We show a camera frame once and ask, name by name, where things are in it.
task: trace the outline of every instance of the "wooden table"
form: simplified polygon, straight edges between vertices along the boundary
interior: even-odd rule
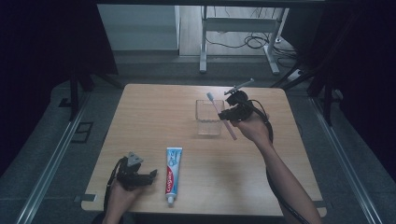
[[[259,150],[238,129],[233,140],[226,128],[219,136],[197,134],[195,101],[207,92],[225,100],[231,87],[130,84],[125,87],[106,141],[82,202],[89,211],[103,210],[106,182],[116,162],[130,151],[144,159],[139,174],[158,169],[130,211],[157,214],[282,216],[271,191]],[[317,181],[285,92],[243,88],[249,99],[262,103],[274,128],[274,145],[282,160],[314,201],[322,201]],[[183,147],[175,206],[165,199],[166,148]],[[322,216],[326,208],[318,209]]]

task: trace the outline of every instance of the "toothpaste cap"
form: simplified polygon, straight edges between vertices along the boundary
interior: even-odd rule
[[[168,197],[168,205],[169,205],[169,206],[173,206],[173,201],[174,201],[174,197],[169,196],[169,197]]]

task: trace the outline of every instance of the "toothpaste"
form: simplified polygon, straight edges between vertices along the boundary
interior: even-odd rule
[[[181,152],[181,147],[168,147],[166,149],[167,168],[165,196],[169,206],[173,206],[177,196],[178,167],[180,165]]]

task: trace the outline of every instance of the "wooden floor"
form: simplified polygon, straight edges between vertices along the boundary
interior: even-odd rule
[[[232,18],[266,18],[275,19],[280,9],[272,7],[208,7],[207,17],[232,17]],[[180,6],[180,56],[196,56],[200,54],[202,40],[202,7]],[[248,46],[242,48],[230,48],[221,45],[210,44],[210,42],[220,43],[226,46],[238,47],[245,44],[245,38],[251,33],[237,32],[207,32],[206,50],[208,55],[264,55],[262,48],[252,49]],[[264,34],[254,34],[266,38]],[[249,44],[259,47],[264,44],[262,40],[252,40]]]

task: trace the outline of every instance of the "hand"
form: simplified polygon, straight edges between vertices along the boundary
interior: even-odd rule
[[[133,191],[127,191],[115,178],[111,184],[110,197],[107,202],[106,216],[103,223],[119,223],[122,215],[128,211],[136,198],[143,192],[143,189],[139,187]]]
[[[246,120],[231,121],[231,124],[237,127],[247,139],[256,144],[260,141],[271,143],[268,129],[256,112],[253,112]]]

